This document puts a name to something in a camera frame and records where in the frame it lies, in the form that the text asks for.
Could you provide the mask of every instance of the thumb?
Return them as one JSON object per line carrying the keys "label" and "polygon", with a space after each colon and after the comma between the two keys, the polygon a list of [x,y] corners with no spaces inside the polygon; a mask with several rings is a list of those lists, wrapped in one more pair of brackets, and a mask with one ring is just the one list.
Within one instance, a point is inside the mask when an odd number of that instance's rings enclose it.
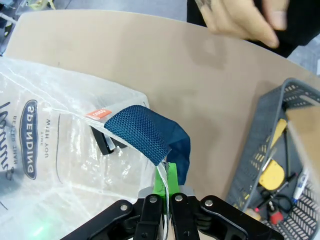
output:
{"label": "thumb", "polygon": [[289,0],[262,0],[262,7],[267,22],[275,30],[287,28],[287,9]]}

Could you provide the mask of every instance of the orange label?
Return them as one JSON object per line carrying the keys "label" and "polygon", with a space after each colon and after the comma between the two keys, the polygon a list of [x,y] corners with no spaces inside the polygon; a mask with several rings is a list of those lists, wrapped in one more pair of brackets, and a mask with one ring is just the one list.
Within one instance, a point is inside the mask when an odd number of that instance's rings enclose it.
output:
{"label": "orange label", "polygon": [[102,119],[111,113],[112,112],[107,109],[98,109],[98,110],[95,110],[93,112],[88,113],[85,116],[88,118],[94,119],[94,120],[99,120],[99,119]]}

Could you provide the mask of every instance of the white marker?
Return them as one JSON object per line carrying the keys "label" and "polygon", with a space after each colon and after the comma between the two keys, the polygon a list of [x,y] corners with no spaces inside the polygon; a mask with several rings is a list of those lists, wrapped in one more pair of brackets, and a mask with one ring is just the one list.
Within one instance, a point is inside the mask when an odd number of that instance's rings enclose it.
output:
{"label": "white marker", "polygon": [[306,187],[308,177],[309,177],[309,171],[307,168],[304,168],[298,177],[298,181],[296,182],[296,187],[292,196],[293,203],[296,203],[300,198],[302,192]]}

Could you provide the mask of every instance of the blue strap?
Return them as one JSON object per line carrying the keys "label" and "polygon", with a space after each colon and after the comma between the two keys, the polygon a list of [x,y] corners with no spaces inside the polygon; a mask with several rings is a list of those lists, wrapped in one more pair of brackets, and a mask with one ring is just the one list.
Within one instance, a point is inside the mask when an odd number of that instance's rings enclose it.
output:
{"label": "blue strap", "polygon": [[155,165],[166,157],[175,163],[178,183],[186,182],[190,165],[190,138],[177,124],[147,107],[129,106],[111,117],[104,127],[127,141]]}

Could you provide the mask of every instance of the person's hand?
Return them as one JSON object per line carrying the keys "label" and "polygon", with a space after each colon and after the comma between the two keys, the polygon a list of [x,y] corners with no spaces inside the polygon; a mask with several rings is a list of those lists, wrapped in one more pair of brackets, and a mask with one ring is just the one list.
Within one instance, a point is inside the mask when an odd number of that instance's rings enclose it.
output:
{"label": "person's hand", "polygon": [[206,26],[214,34],[258,40],[277,48],[274,30],[287,28],[289,0],[261,0],[265,18],[253,0],[195,0]]}

